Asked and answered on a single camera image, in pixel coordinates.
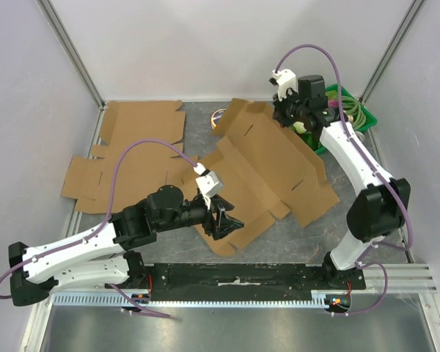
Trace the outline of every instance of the white wall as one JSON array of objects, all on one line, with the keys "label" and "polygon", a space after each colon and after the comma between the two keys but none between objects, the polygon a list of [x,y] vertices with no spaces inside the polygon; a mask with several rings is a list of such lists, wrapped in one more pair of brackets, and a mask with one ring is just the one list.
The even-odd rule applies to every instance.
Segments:
[{"label": "white wall", "polygon": [[[97,114],[37,3],[1,0],[0,275],[10,243],[63,236],[73,206],[59,196],[65,171],[87,151]],[[0,301],[0,352],[18,349],[29,311]]]},{"label": "white wall", "polygon": [[411,184],[414,251],[440,291],[440,0],[422,8],[368,106],[385,163]]},{"label": "white wall", "polygon": [[[53,0],[105,99],[271,99],[271,71],[290,48],[321,45],[357,95],[411,0]],[[323,74],[307,49],[287,61]]]}]

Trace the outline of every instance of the flattened cardboard box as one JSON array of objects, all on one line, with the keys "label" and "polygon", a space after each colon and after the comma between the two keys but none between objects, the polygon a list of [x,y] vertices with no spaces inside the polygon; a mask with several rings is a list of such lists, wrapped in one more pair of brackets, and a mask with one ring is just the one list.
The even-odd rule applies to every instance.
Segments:
[{"label": "flattened cardboard box", "polygon": [[[110,102],[100,129],[107,144],[93,145],[87,159],[74,156],[65,177],[62,196],[77,199],[76,210],[105,213],[114,169],[121,153],[136,141],[157,138],[177,143],[183,138],[185,113],[181,101]],[[175,145],[183,149],[182,144]],[[160,186],[179,183],[188,164],[160,144],[144,143],[131,149],[117,175],[112,212],[136,204]]]},{"label": "flattened cardboard box", "polygon": [[[213,131],[224,136],[218,149],[200,160],[223,180],[220,195],[235,206],[230,215],[245,223],[219,241],[197,227],[218,255],[233,255],[290,211],[305,227],[339,202],[323,161],[272,113],[267,103],[233,99]],[[187,199],[196,193],[195,177],[191,170],[182,176]]]}]

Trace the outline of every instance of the robotic arm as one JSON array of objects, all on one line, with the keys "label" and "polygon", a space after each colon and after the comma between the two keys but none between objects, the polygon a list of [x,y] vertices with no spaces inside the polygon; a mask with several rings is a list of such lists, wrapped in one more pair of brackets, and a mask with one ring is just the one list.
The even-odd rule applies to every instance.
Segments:
[{"label": "robotic arm", "polygon": [[[200,177],[196,179],[197,195],[191,201],[184,199],[179,188],[162,186],[141,202],[113,214],[89,241],[88,236],[101,224],[44,246],[12,244],[8,249],[10,267],[30,260],[12,273],[13,304],[34,304],[52,293],[75,287],[116,284],[119,288],[138,288],[146,273],[142,256],[131,250],[155,242],[159,232],[201,224],[207,235],[219,240],[242,228],[241,221],[227,215],[233,205],[217,194],[223,188],[217,174],[201,164],[194,170]],[[81,242],[70,248],[76,241]],[[44,252],[50,253],[38,259]],[[109,254],[118,255],[95,260]]]},{"label": "robotic arm", "polygon": [[406,208],[411,187],[406,179],[395,180],[376,162],[357,138],[352,124],[346,121],[348,137],[339,109],[328,107],[322,76],[305,76],[297,80],[290,70],[273,71],[272,75],[270,82],[277,86],[274,119],[282,127],[298,123],[301,130],[311,132],[337,159],[356,192],[356,200],[347,214],[348,231],[340,244],[325,256],[323,264],[328,279],[345,275],[355,268],[356,261],[369,246],[404,225],[395,199],[355,144],[396,191]]}]

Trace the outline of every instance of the gray floor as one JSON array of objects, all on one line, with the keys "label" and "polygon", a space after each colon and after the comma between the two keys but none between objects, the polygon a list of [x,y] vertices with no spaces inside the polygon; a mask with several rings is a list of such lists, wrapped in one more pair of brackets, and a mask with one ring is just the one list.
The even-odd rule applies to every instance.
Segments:
[{"label": "gray floor", "polygon": [[[211,136],[210,116],[228,103],[185,103],[186,133],[185,152],[188,155],[207,155],[215,150],[218,137]],[[365,146],[373,153],[370,139],[366,138]],[[293,214],[277,221],[256,241],[232,257],[219,257],[212,253],[208,245],[194,229],[180,229],[164,232],[158,236],[156,243],[142,247],[146,263],[322,263],[324,254],[333,249],[345,234],[347,225],[345,214],[352,205],[355,194],[341,167],[331,153],[321,155],[326,164],[328,181],[332,185],[340,203],[325,216],[302,229]],[[84,214],[79,230],[95,226],[102,216]],[[397,233],[390,241],[400,243]],[[387,248],[376,249],[368,256],[383,263],[407,263],[402,252]]]},{"label": "gray floor", "polygon": [[[372,296],[352,299],[370,306]],[[163,308],[174,319],[101,307],[54,307],[41,352],[435,352],[417,295],[388,296],[368,315],[316,309]]]}]

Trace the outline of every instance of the green plastic crate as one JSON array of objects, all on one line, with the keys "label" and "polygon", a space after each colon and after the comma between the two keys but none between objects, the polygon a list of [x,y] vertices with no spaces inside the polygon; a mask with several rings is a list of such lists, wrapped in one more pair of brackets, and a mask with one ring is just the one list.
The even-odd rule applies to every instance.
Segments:
[{"label": "green plastic crate", "polygon": [[[330,92],[332,90],[337,90],[337,84],[333,84],[332,86],[329,86],[326,88],[327,92]],[[342,95],[345,97],[353,98],[352,94],[350,94],[347,90],[345,90],[344,87],[342,88]],[[364,106],[362,107],[362,111],[364,113],[366,120],[365,120],[365,124],[361,128],[358,129],[358,131],[360,131],[360,132],[366,131],[368,128],[376,125],[376,123],[377,123],[377,119],[368,110],[366,110],[366,108]],[[326,151],[326,148],[323,147],[321,145],[321,143],[318,146],[320,146],[320,147],[315,150],[316,154],[321,154]]]}]

